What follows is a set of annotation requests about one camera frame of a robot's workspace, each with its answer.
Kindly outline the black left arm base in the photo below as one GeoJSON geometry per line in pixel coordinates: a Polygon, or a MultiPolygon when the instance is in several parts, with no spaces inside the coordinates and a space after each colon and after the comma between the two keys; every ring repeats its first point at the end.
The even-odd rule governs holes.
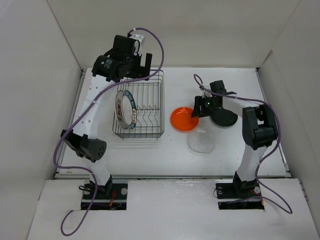
{"type": "MultiPolygon", "coordinates": [[[[87,210],[94,195],[94,186],[90,182],[78,187],[82,191],[81,210],[87,210]]],[[[113,183],[107,195],[97,192],[90,210],[124,211],[127,209],[128,184],[113,183]]]]}

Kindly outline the orange plastic plate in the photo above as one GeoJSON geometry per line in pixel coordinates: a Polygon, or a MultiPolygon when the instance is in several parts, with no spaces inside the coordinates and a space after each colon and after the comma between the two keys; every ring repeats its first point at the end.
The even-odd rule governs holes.
{"type": "Polygon", "coordinates": [[[171,116],[171,125],[180,132],[189,132],[195,129],[199,124],[198,117],[192,117],[193,109],[190,107],[178,107],[171,116]]]}

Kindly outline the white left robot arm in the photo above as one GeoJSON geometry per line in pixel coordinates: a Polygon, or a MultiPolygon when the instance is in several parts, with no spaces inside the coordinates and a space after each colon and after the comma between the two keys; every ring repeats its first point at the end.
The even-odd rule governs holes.
{"type": "Polygon", "coordinates": [[[111,195],[112,176],[102,157],[107,143],[98,139],[98,128],[105,115],[105,107],[112,95],[112,88],[124,78],[128,80],[150,78],[152,54],[147,53],[145,64],[141,65],[141,47],[144,36],[129,33],[116,35],[113,46],[95,60],[90,85],[81,111],[69,130],[63,130],[63,142],[84,159],[84,169],[91,174],[90,185],[102,199],[111,195]]]}

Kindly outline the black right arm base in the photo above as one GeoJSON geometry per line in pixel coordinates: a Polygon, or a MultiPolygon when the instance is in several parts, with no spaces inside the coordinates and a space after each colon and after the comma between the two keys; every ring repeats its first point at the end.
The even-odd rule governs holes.
{"type": "Polygon", "coordinates": [[[216,182],[215,193],[219,210],[264,210],[259,186],[237,191],[232,182],[216,182]]]}

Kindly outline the white plate with dark rim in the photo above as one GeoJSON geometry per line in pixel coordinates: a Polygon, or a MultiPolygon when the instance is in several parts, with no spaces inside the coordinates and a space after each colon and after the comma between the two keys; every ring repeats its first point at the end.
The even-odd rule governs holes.
{"type": "Polygon", "coordinates": [[[132,130],[137,123],[137,106],[132,93],[129,90],[124,90],[121,97],[121,113],[124,129],[132,130]]]}

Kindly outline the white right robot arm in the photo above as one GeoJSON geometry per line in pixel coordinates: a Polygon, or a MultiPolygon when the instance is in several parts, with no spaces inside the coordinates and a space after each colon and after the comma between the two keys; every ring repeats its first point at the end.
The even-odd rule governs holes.
{"type": "Polygon", "coordinates": [[[256,197],[259,189],[257,169],[268,147],[278,138],[277,120],[271,108],[261,100],[236,96],[227,91],[223,81],[210,83],[206,89],[199,82],[201,96],[195,96],[192,118],[215,117],[222,127],[229,126],[232,120],[242,119],[242,138],[245,143],[240,166],[231,182],[217,182],[218,199],[247,199],[256,197]]]}

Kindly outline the white plate with red characters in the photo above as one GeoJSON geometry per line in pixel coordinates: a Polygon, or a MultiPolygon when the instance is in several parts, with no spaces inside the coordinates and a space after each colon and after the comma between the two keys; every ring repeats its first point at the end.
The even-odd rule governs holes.
{"type": "Polygon", "coordinates": [[[116,118],[117,121],[119,123],[119,125],[123,128],[123,129],[128,129],[128,125],[127,122],[125,121],[124,118],[124,114],[123,114],[123,90],[119,90],[116,94],[115,97],[115,114],[116,114],[116,118]]]}

